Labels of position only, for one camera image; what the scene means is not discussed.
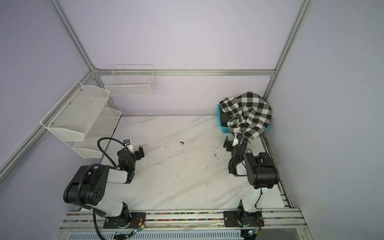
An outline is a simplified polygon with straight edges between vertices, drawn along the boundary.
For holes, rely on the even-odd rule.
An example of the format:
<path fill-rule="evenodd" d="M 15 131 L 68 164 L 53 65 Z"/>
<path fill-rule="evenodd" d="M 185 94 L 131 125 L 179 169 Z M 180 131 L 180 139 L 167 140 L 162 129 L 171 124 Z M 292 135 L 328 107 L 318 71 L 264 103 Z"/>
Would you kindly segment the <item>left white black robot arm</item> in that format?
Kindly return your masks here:
<path fill-rule="evenodd" d="M 130 184 L 135 176 L 136 161 L 145 157 L 139 146 L 135 152 L 131 145 L 118 151 L 119 165 L 93 164 L 81 166 L 64 191 L 67 204 L 94 210 L 102 217 L 130 218 L 127 204 L 120 202 L 106 192 L 107 185 Z"/>

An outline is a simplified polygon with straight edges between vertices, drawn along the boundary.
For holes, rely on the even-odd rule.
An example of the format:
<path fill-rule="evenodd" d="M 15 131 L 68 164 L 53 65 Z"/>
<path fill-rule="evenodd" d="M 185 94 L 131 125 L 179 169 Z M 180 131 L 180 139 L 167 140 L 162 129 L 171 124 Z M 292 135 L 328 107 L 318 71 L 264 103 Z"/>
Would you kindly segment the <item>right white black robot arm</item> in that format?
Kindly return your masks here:
<path fill-rule="evenodd" d="M 248 148 L 248 143 L 242 139 L 229 140 L 225 138 L 223 148 L 231 153 L 228 163 L 228 172 L 235 177 L 246 177 L 249 185 L 253 188 L 237 207 L 238 217 L 249 214 L 256 210 L 262 212 L 260 206 L 264 195 L 280 182 L 280 174 L 270 155 L 260 152 L 255 155 Z"/>

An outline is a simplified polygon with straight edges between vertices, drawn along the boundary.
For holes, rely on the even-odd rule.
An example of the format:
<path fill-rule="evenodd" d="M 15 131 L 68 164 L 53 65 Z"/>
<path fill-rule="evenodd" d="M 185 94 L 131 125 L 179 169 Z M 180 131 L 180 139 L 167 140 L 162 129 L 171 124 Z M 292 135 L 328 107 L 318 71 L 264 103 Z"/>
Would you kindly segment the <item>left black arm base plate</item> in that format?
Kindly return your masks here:
<path fill-rule="evenodd" d="M 106 217 L 104 229 L 136 229 L 146 221 L 145 212 L 130 212 L 128 215 Z"/>

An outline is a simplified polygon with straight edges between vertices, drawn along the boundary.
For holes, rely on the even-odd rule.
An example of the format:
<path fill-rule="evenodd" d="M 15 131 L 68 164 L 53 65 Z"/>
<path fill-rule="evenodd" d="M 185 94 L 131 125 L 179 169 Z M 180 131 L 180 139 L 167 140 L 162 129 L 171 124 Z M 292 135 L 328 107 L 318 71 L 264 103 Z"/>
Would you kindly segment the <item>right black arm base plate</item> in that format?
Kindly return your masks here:
<path fill-rule="evenodd" d="M 249 213 L 238 211 L 224 212 L 225 227 L 264 227 L 264 219 L 261 211 Z"/>

